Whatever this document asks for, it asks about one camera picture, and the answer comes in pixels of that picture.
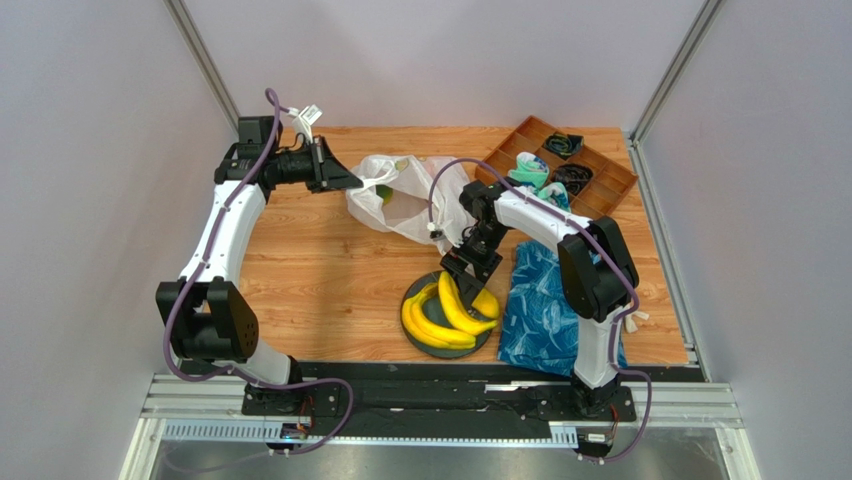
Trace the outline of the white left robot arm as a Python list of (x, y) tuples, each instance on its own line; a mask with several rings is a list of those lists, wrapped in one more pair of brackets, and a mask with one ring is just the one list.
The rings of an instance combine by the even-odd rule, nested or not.
[(169, 369), (189, 381), (177, 361), (204, 363), (205, 381), (234, 374), (269, 390), (301, 383), (298, 362), (264, 342), (259, 320), (239, 291), (248, 243), (270, 194), (303, 184), (312, 193), (358, 189), (363, 182), (334, 156), (325, 138), (305, 131), (294, 148), (281, 147), (275, 116), (241, 117), (238, 140), (214, 172), (213, 204), (199, 243), (178, 278), (159, 284), (155, 301), (165, 326)]

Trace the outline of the white plastic bag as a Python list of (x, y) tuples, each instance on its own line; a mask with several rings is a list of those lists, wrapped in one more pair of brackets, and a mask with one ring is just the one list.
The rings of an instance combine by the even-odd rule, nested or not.
[[(350, 215), (365, 226), (394, 233), (442, 254), (458, 245), (474, 219), (461, 206), (459, 196), (470, 179), (451, 157), (390, 156), (373, 154), (351, 168), (364, 186), (345, 192)], [(377, 185), (394, 190), (391, 202), (382, 203)], [(435, 223), (445, 239), (432, 241), (427, 224)]]

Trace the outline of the yellow fake banana bunch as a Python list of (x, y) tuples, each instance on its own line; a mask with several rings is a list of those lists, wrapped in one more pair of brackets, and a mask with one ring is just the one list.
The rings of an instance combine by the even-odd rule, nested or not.
[(401, 318), (406, 332), (417, 341), (441, 350), (465, 350), (476, 345), (476, 337), (448, 327), (438, 325), (427, 318), (425, 303), (438, 292), (436, 282), (426, 284), (418, 293), (402, 304)]

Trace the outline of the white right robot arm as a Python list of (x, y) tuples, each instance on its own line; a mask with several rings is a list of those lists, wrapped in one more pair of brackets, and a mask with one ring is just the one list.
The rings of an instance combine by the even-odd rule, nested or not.
[(571, 380), (592, 397), (611, 395), (619, 384), (618, 324), (638, 306), (639, 276), (615, 220), (567, 213), (512, 180), (474, 181), (460, 194), (472, 230), (440, 265), (471, 306), (502, 257), (506, 233), (520, 231), (558, 258), (563, 295), (579, 317), (578, 356)]

